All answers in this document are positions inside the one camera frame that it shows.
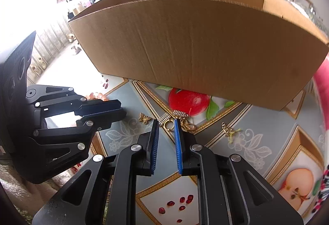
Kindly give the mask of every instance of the pomegranate seed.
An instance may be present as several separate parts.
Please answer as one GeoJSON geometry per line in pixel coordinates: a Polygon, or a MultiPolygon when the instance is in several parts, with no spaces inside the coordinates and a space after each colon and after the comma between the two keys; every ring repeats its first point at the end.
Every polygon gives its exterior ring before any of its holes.
{"type": "Polygon", "coordinates": [[[166,212],[166,211],[165,211],[165,209],[164,209],[163,207],[160,207],[160,208],[159,208],[159,213],[160,213],[160,214],[164,214],[165,212],[166,212]]]}
{"type": "Polygon", "coordinates": [[[174,202],[174,201],[169,201],[169,202],[167,203],[167,206],[170,206],[170,207],[172,207],[174,204],[175,204],[175,202],[174,202]]]}

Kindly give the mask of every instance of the corrugated cardboard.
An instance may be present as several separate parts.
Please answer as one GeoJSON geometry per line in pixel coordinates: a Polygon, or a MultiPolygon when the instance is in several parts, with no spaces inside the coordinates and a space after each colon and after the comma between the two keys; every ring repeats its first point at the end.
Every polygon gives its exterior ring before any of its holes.
{"type": "Polygon", "coordinates": [[[328,53],[284,0],[101,0],[69,24],[102,73],[275,110],[328,53]]]}

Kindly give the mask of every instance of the bee charm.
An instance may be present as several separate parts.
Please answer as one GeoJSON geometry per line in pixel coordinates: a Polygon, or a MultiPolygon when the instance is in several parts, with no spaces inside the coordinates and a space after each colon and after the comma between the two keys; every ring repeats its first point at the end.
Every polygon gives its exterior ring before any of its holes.
{"type": "Polygon", "coordinates": [[[139,114],[140,118],[138,119],[140,122],[143,122],[144,124],[147,124],[149,120],[152,119],[152,117],[148,117],[147,115],[140,113],[139,114]]]}

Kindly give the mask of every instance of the silver screw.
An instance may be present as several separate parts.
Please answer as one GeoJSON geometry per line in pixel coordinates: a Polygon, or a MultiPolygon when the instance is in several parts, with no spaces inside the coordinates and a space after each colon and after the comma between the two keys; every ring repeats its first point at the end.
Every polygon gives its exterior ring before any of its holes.
{"type": "Polygon", "coordinates": [[[94,124],[94,122],[92,122],[91,120],[88,120],[88,121],[86,122],[86,125],[87,125],[88,127],[91,127],[93,124],[94,124]]]}
{"type": "Polygon", "coordinates": [[[94,160],[95,162],[102,161],[102,159],[103,159],[103,156],[102,156],[102,155],[94,155],[94,156],[93,156],[93,160],[94,160]]]}
{"type": "Polygon", "coordinates": [[[139,144],[134,144],[133,146],[130,147],[132,151],[139,151],[142,149],[142,147],[139,144]]]}
{"type": "Polygon", "coordinates": [[[194,151],[200,151],[201,149],[202,149],[202,146],[199,144],[192,145],[192,150],[194,150],[194,151]]]}
{"type": "Polygon", "coordinates": [[[84,150],[85,149],[85,145],[82,142],[78,143],[78,149],[79,150],[84,150]]]}
{"type": "Polygon", "coordinates": [[[234,162],[239,162],[239,161],[241,161],[241,156],[234,154],[231,156],[231,160],[234,162]]]}

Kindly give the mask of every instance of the white flower print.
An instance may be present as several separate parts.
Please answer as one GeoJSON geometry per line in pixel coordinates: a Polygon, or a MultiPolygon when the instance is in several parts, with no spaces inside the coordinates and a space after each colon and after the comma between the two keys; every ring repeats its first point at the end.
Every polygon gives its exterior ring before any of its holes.
{"type": "Polygon", "coordinates": [[[147,126],[142,126],[141,123],[137,122],[136,118],[132,118],[128,122],[124,120],[120,121],[121,131],[109,130],[106,132],[106,136],[112,140],[109,147],[111,151],[116,152],[121,147],[130,146],[134,140],[138,139],[139,135],[150,131],[152,129],[153,122],[149,122],[147,126]]]}
{"type": "Polygon", "coordinates": [[[112,141],[110,142],[110,150],[116,152],[118,149],[120,149],[120,142],[118,141],[112,141]]]}
{"type": "Polygon", "coordinates": [[[256,158],[256,160],[254,162],[254,168],[256,170],[262,169],[264,165],[265,165],[265,162],[264,162],[264,159],[262,157],[261,158],[256,158]]]}
{"type": "Polygon", "coordinates": [[[230,149],[235,151],[242,151],[244,149],[243,157],[246,161],[253,165],[256,170],[262,169],[265,165],[264,158],[272,154],[272,150],[267,146],[258,148],[261,142],[263,134],[254,134],[251,129],[246,129],[245,134],[237,132],[238,135],[234,137],[233,143],[228,143],[230,149]]]}

